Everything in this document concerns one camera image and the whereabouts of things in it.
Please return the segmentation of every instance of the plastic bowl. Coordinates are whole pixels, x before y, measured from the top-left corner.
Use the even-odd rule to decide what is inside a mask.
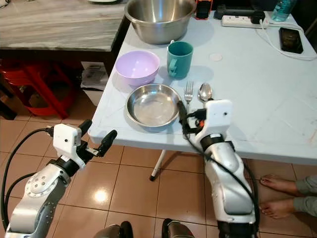
[[[142,86],[154,80],[159,70],[159,58],[149,51],[131,51],[117,59],[115,69],[127,84]]]

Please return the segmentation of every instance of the stainless steel bowl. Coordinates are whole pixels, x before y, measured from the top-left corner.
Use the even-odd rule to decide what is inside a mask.
[[[142,41],[167,44],[185,34],[195,9],[194,0],[130,0],[125,15]]]
[[[148,84],[134,90],[127,101],[128,116],[146,127],[167,125],[178,117],[178,93],[164,84]]]

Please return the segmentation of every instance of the human foot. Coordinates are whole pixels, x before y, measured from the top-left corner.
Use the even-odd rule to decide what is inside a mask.
[[[263,214],[274,219],[288,217],[295,212],[293,198],[288,198],[279,201],[265,202],[260,205]]]
[[[265,175],[261,178],[260,183],[274,190],[286,192],[296,197],[303,196],[297,190],[297,187],[294,181],[283,179],[277,175]]]

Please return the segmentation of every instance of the tiled floor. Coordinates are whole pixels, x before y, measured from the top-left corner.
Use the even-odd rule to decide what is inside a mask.
[[[0,173],[15,145],[28,132],[54,125],[56,117],[31,116],[16,99],[8,103],[18,112],[16,120],[0,119]],[[96,108],[81,94],[64,123],[80,124],[92,118]],[[12,161],[8,184],[17,177],[38,171],[55,158],[52,139],[45,133],[32,136]],[[94,158],[78,172],[57,206],[48,238],[93,237],[100,229],[124,220],[131,222],[136,238],[159,238],[164,218],[183,221],[197,238],[216,238],[218,230],[211,201],[211,186],[204,163],[197,155],[169,151],[154,182],[149,176],[160,155],[158,150],[112,146],[104,158]],[[317,167],[246,160],[256,179],[278,174],[302,179],[316,174]],[[23,195],[25,181],[12,192],[9,214]],[[260,201],[288,197],[259,185]],[[282,220],[261,217],[261,238],[317,237],[312,229],[317,218],[293,215]]]

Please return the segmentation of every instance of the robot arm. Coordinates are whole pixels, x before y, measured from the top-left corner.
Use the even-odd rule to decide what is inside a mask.
[[[111,131],[99,148],[91,149],[81,137],[91,125],[87,120],[79,127],[58,124],[52,127],[53,146],[59,158],[29,178],[24,195],[13,210],[5,238],[43,238],[47,235],[58,201],[71,177],[85,167],[93,156],[102,157],[117,136]]]
[[[204,109],[188,115],[181,101],[178,108],[183,133],[194,133],[194,141],[190,143],[204,154],[219,237],[255,238],[258,229],[255,209],[258,206],[250,198],[252,191],[244,178],[241,158],[235,153],[233,144],[224,141],[231,123],[232,103],[229,100],[208,101]],[[189,117],[197,119],[197,128],[189,127]]]

